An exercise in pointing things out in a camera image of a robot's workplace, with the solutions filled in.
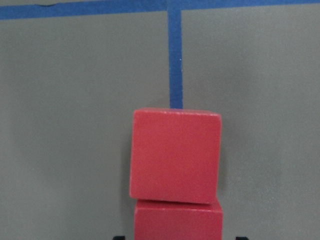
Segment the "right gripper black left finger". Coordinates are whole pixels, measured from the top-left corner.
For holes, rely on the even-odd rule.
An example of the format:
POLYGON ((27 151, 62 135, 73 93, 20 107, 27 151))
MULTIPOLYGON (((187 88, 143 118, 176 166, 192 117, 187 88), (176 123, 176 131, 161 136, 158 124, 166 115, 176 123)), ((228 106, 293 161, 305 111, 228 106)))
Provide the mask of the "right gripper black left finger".
POLYGON ((112 240, 126 240, 124 235, 117 235, 112 238, 112 240))

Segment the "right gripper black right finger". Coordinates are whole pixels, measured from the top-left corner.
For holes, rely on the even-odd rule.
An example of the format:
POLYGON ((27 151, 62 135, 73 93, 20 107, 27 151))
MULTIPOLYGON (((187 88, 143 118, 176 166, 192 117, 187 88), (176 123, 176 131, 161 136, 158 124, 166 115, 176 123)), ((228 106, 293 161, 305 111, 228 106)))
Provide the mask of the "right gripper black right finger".
POLYGON ((246 236, 236 236, 235 240, 249 240, 249 238, 246 236))

